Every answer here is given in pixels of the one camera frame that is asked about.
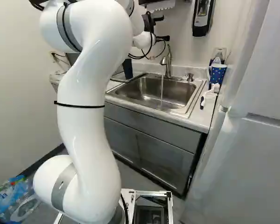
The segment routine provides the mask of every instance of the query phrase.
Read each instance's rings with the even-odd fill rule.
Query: refrigerator
[[[249,4],[184,224],[280,224],[280,0]]]

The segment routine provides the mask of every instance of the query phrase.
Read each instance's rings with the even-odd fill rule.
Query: stainless steel sink
[[[161,101],[161,81],[161,75],[148,73],[108,91],[107,95],[161,111],[186,114],[203,83],[179,77],[164,78]]]

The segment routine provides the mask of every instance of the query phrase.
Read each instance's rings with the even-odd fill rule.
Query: running water
[[[161,81],[161,105],[160,105],[160,110],[162,110],[162,106],[163,106],[163,83],[164,83],[164,75],[162,75],[162,81]]]

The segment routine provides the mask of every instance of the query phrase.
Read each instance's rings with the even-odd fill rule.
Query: gray cabinet
[[[182,194],[194,155],[143,133],[137,141],[141,168]]]
[[[105,118],[104,122],[106,136],[113,152],[138,166],[140,160],[136,132],[108,118]]]
[[[105,118],[113,152],[153,178],[183,194],[194,155],[150,135]]]
[[[105,117],[195,153],[201,133],[105,102]]]

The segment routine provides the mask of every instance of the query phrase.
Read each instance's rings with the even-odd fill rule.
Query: soap dispenser
[[[216,0],[195,0],[193,36],[206,36],[212,25]]]

